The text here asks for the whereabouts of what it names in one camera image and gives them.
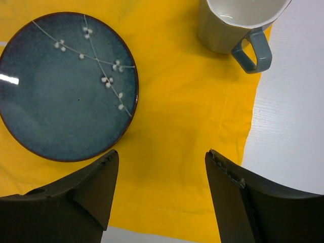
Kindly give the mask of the yellow cloth placemat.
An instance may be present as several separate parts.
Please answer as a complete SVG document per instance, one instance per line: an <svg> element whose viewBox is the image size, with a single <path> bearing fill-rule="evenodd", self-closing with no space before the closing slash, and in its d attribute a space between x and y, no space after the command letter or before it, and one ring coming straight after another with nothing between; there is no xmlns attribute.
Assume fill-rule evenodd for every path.
<svg viewBox="0 0 324 243"><path fill-rule="evenodd" d="M115 146L118 180L103 241L219 242L205 154L242 162L260 75L200 43L198 1L1 1L1 44L61 11L111 26L139 72L136 114Z"/></svg>

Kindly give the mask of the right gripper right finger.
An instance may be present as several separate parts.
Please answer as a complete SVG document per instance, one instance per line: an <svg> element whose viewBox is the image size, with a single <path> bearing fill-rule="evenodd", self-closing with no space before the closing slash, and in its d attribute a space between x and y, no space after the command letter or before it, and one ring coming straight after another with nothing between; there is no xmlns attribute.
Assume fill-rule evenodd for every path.
<svg viewBox="0 0 324 243"><path fill-rule="evenodd" d="M221 242L323 242L323 195L273 182L212 149L205 165Z"/></svg>

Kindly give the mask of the grey blue ceramic mug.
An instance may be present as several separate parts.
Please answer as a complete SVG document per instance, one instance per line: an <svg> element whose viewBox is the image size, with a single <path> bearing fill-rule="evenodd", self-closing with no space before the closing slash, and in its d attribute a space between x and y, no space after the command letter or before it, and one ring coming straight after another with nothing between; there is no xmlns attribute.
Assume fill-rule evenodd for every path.
<svg viewBox="0 0 324 243"><path fill-rule="evenodd" d="M264 72L272 63L265 30L290 3L287 0L200 1L198 37L209 50L231 54L246 73Z"/></svg>

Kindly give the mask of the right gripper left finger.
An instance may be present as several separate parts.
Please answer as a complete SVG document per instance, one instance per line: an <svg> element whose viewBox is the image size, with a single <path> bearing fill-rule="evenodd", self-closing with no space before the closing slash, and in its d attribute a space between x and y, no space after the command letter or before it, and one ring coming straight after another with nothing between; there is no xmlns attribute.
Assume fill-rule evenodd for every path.
<svg viewBox="0 0 324 243"><path fill-rule="evenodd" d="M1 197L1 242L101 242L118 167L111 150L50 184Z"/></svg>

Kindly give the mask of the blue ceramic plate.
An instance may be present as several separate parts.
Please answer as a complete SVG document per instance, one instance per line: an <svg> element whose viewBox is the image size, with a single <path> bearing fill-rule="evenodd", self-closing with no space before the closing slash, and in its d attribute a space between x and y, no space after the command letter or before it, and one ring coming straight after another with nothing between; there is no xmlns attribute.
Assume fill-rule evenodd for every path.
<svg viewBox="0 0 324 243"><path fill-rule="evenodd" d="M120 35L95 17L51 13L1 54L1 118L27 150L79 161L110 149L135 115L139 77Z"/></svg>

